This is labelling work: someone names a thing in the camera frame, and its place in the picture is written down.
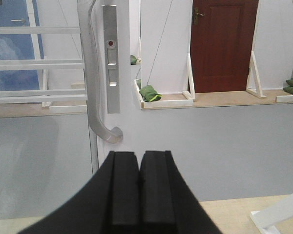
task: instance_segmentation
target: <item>white wooden stand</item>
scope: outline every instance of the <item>white wooden stand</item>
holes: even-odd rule
[[[249,88],[251,79],[254,79],[256,89]],[[250,72],[249,72],[249,76],[248,76],[248,82],[246,85],[246,92],[248,92],[248,93],[250,93],[260,99],[266,98],[266,96],[263,95],[262,85],[261,85],[260,79],[259,79],[259,73],[258,73],[258,68],[257,68],[257,63],[256,63],[254,51],[251,52]]]
[[[261,234],[281,234],[274,225],[293,217],[293,194],[250,216]]]
[[[193,82],[192,63],[191,63],[190,53],[188,53],[188,58],[187,58],[187,69],[188,69],[188,80],[187,80],[187,85],[185,89],[188,88],[188,84],[189,84],[190,92],[188,90],[183,90],[182,94],[187,99],[195,100],[195,89],[194,89],[194,82]]]

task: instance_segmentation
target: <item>beige floor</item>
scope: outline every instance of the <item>beige floor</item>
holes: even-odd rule
[[[85,101],[71,101],[71,102],[54,102],[53,103],[53,106],[66,106],[66,105],[86,105],[86,102]],[[39,104],[33,104],[33,103],[0,104],[0,118],[50,116],[50,115],[55,115],[55,114],[51,114],[48,108],[42,108],[41,103]]]
[[[245,91],[200,93],[196,94],[196,101],[194,101],[193,106],[185,108],[239,105],[269,105],[276,104],[276,96],[289,94],[284,92],[283,90],[265,90],[264,95],[266,95],[267,98],[259,99]],[[185,99],[185,97],[182,94],[163,95],[161,101],[183,99]],[[80,102],[56,102],[53,105],[80,105]],[[41,104],[0,104],[0,118],[48,115],[54,114],[50,114],[48,108],[42,108]]]
[[[262,210],[285,196],[205,201],[200,204],[223,234],[260,234],[250,218],[251,211]],[[0,220],[0,234],[16,234],[41,217]],[[282,234],[293,234],[293,218],[277,225]]]
[[[260,234],[253,224],[251,211],[260,211],[285,196],[267,196],[201,202],[223,234]],[[282,234],[293,234],[293,218],[277,225]]]
[[[245,105],[271,105],[276,104],[277,96],[290,95],[283,90],[265,90],[267,98],[259,99],[245,91],[199,93],[193,107],[214,107],[214,106],[245,106]],[[184,100],[182,94],[163,95],[161,100]]]

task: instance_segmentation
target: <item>white wall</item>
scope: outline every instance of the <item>white wall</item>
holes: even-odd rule
[[[87,115],[0,118],[0,219],[47,215],[91,176]]]
[[[76,0],[37,0],[40,26],[78,27]],[[42,35],[47,59],[82,59],[79,34]],[[50,89],[69,89],[70,84],[84,79],[82,69],[49,70]]]
[[[147,84],[171,0],[144,0],[141,5],[142,83]],[[191,0],[174,1],[149,80],[159,93],[181,92],[187,77]]]
[[[181,92],[186,75],[191,0],[174,1],[150,84],[160,93]],[[254,47],[264,89],[293,77],[292,0],[261,0]],[[171,0],[142,1],[142,80],[146,84]]]
[[[138,56],[140,36],[140,1],[129,0],[130,54]]]
[[[254,51],[263,88],[286,86],[293,73],[291,0],[262,0]]]

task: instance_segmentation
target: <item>wooden door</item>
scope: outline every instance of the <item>wooden door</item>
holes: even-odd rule
[[[246,89],[258,0],[193,0],[191,59],[197,93]]]

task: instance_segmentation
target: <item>black foam pad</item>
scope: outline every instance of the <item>black foam pad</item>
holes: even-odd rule
[[[139,228],[139,167],[132,152],[116,152],[114,161],[111,230],[135,234]]]
[[[171,152],[165,155],[178,234],[221,234],[183,180]]]
[[[68,202],[19,234],[103,234],[108,228],[114,152]]]
[[[176,233],[164,152],[146,151],[141,162],[140,180],[141,233]]]

